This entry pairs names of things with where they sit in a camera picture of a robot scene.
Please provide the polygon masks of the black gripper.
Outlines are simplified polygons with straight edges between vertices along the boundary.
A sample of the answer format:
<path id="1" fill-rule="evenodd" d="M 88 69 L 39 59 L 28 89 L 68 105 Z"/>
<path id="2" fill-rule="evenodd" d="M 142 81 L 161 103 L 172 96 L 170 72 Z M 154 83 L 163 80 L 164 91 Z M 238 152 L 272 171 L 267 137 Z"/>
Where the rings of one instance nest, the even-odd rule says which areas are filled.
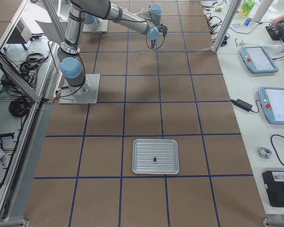
<path id="1" fill-rule="evenodd" d="M 165 37 L 167 35 L 167 32 L 168 32 L 168 27 L 161 23 L 160 24 L 160 33 L 162 33 L 163 37 Z"/>

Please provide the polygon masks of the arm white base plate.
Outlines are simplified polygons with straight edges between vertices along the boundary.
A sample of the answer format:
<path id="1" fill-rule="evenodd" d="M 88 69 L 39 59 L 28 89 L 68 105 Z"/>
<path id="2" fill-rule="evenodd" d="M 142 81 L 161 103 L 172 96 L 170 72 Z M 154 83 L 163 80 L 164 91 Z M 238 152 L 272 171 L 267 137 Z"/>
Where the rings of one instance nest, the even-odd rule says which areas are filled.
<path id="1" fill-rule="evenodd" d="M 84 33 L 106 33 L 108 29 L 108 20 L 102 20 L 97 17 L 87 17 L 83 27 Z"/>
<path id="2" fill-rule="evenodd" d="M 62 98 L 59 104 L 62 105 L 80 105 L 80 104 L 96 104 L 98 102 L 98 90 L 100 84 L 100 74 L 87 74 L 85 83 L 80 88 L 69 86 L 67 80 L 64 80 L 64 87 L 68 87 L 61 91 Z"/>

